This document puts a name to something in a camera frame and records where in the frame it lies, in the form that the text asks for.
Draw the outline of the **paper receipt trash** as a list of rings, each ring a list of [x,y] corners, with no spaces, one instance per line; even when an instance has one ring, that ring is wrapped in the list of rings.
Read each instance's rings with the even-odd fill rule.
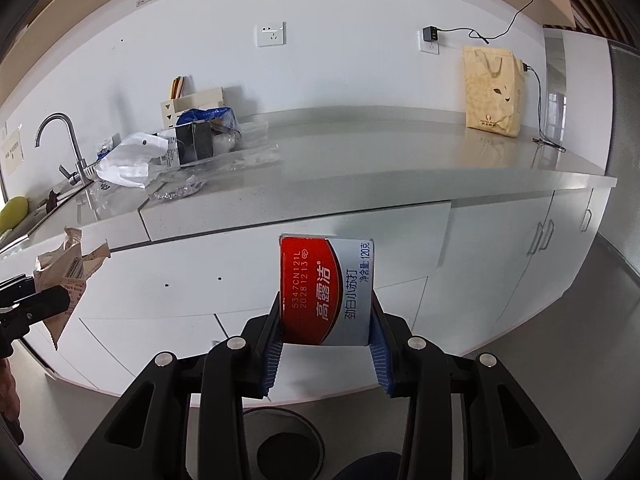
[[[58,350],[64,328],[87,289],[88,279],[111,257],[107,242],[84,254],[81,248],[81,229],[65,228],[64,232],[63,243],[58,248],[36,258],[34,272],[36,292],[62,286],[70,297],[70,305],[64,312],[43,321],[55,350]]]

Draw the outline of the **red white toothpaste box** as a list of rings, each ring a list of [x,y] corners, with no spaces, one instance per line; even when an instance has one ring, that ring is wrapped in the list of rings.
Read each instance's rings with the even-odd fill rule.
[[[283,341],[301,346],[366,346],[373,278],[373,240],[282,235]]]

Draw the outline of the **white foam packing sheet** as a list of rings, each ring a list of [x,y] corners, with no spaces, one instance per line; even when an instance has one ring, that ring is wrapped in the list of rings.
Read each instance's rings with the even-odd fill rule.
[[[163,172],[162,158],[167,152],[166,139],[136,132],[98,162],[96,175],[124,188],[145,188]]]

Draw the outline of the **black round trash bin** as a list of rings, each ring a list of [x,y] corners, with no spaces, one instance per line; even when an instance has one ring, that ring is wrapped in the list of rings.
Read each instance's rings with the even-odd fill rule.
[[[326,459],[320,432],[287,408],[249,408],[243,415],[253,479],[317,479]]]

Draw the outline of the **chrome kitchen faucet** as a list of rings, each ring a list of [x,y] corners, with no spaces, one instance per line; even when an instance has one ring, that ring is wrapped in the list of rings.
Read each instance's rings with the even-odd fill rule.
[[[68,169],[64,167],[64,158],[62,148],[47,148],[42,146],[44,133],[51,128],[51,125],[58,124],[64,131],[63,145],[70,155],[70,161],[73,167]],[[54,162],[59,162],[58,172],[71,185],[89,185],[93,182],[93,178],[89,174],[89,164],[82,154],[78,135],[74,123],[70,116],[63,112],[53,112],[47,115],[38,125],[34,137],[34,154],[35,160],[32,163],[37,170],[37,174],[43,177],[48,169],[51,169]]]

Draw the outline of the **yellow sponge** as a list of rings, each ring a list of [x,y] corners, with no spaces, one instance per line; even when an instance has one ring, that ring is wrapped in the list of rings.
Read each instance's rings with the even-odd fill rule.
[[[0,211],[0,234],[13,230],[28,215],[29,201],[24,196],[11,198]]]

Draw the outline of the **crumpled clear plastic wrapper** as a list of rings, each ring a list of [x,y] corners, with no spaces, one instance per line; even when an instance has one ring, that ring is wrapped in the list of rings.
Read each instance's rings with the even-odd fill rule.
[[[151,197],[157,202],[173,202],[182,200],[200,192],[206,181],[197,176],[187,177],[181,182],[168,182],[155,191]]]

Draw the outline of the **black cardboard box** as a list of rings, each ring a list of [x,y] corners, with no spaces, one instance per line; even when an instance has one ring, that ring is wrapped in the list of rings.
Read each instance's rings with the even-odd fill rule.
[[[175,128],[181,166],[214,156],[213,130],[209,122],[190,122]]]

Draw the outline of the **blue plastic snack bag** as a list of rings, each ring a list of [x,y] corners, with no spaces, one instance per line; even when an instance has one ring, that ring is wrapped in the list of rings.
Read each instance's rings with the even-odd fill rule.
[[[192,122],[209,122],[215,129],[220,131],[239,131],[238,120],[231,107],[220,106],[201,110],[200,108],[190,108],[179,116],[176,126],[181,127]]]

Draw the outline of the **cream utensil organizer rack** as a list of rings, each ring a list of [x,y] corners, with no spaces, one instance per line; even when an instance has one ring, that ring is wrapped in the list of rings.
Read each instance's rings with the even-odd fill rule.
[[[208,110],[209,108],[224,106],[224,89],[216,87],[182,96],[181,98],[168,100],[160,103],[160,114],[162,115],[163,128],[174,128],[178,118],[187,110],[199,108]]]

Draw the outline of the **orange chopsticks bundle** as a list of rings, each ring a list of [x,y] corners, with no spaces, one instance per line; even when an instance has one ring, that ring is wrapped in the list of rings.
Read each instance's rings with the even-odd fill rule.
[[[185,82],[186,82],[185,76],[178,76],[173,81],[171,81],[169,99],[176,100],[182,97],[183,86]]]

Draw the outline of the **black power adapter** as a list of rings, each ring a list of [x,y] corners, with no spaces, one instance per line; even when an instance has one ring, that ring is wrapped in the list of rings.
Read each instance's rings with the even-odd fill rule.
[[[438,41],[438,28],[435,26],[426,26],[422,29],[422,39],[425,42]]]

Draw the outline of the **white wall socket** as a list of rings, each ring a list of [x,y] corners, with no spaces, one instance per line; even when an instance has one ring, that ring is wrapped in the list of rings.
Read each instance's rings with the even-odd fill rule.
[[[285,45],[285,22],[258,24],[255,32],[256,47],[281,47]]]

